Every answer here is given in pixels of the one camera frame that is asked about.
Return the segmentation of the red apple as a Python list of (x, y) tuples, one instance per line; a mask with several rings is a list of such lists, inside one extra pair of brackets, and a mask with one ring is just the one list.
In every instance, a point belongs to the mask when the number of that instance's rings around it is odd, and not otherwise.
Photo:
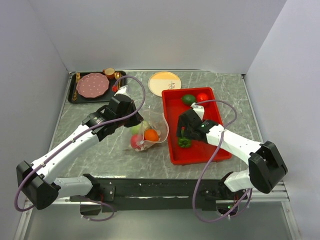
[(141, 142), (144, 140), (142, 135), (140, 134), (134, 134), (131, 136), (130, 139), (130, 146), (135, 150), (135, 151), (140, 151), (141, 148)]

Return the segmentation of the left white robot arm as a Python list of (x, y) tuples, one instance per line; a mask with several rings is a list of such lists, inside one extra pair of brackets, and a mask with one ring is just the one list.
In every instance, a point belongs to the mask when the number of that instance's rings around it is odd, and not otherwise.
[(60, 178), (69, 164), (87, 149), (112, 135), (119, 127), (133, 127), (143, 117), (134, 100), (117, 93), (109, 104), (90, 113), (77, 129), (57, 147), (33, 163), (22, 161), (16, 167), (18, 188), (38, 210), (50, 206), (56, 199), (83, 196), (88, 201), (102, 196), (100, 183), (90, 174)]

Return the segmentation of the orange fruit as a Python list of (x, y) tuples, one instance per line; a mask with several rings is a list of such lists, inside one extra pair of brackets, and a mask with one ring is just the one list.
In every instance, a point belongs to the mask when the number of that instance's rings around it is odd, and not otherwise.
[(146, 141), (157, 142), (159, 135), (155, 129), (147, 129), (144, 131), (144, 139)]

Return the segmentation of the green lime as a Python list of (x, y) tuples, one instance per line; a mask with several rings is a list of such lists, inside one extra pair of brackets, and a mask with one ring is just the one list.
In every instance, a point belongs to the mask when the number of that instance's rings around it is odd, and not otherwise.
[(193, 103), (197, 102), (197, 99), (194, 95), (192, 94), (186, 94), (181, 98), (181, 101), (183, 104), (186, 106), (191, 106)]

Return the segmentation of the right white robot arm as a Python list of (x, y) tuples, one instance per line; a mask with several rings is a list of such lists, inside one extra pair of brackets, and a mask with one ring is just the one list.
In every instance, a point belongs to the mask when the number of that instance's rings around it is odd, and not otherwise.
[(255, 188), (268, 194), (288, 173), (288, 168), (277, 148), (271, 142), (261, 143), (225, 129), (213, 120), (203, 120), (204, 110), (193, 107), (178, 117), (176, 135), (220, 147), (242, 160), (248, 169), (228, 173), (221, 179), (219, 195), (232, 198), (237, 191)]

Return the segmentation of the clear zip top bag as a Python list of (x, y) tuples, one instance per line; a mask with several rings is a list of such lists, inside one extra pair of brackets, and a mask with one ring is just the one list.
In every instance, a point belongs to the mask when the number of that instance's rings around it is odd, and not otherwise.
[(154, 145), (166, 141), (169, 125), (163, 113), (144, 109), (139, 112), (143, 121), (136, 126), (124, 128), (121, 147), (136, 152), (146, 151)]

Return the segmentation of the light green apple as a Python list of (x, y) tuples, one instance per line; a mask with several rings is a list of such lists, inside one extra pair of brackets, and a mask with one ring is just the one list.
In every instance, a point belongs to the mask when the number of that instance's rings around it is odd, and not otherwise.
[(144, 120), (141, 123), (139, 123), (138, 125), (131, 127), (130, 131), (131, 131), (132, 135), (136, 135), (136, 134), (144, 133), (149, 128), (150, 128), (150, 124)]

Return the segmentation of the green bell pepper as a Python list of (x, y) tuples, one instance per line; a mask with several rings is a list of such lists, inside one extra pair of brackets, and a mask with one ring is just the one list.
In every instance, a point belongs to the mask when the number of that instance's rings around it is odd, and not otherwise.
[(177, 144), (180, 148), (190, 148), (192, 146), (192, 141), (185, 137), (179, 137)]

